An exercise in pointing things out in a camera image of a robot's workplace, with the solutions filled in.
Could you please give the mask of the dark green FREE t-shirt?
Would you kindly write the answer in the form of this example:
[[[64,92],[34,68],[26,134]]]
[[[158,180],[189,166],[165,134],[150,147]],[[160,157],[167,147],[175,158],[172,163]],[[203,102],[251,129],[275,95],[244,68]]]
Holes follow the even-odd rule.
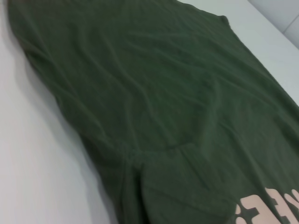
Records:
[[[299,224],[299,106],[177,0],[7,0],[119,224]]]

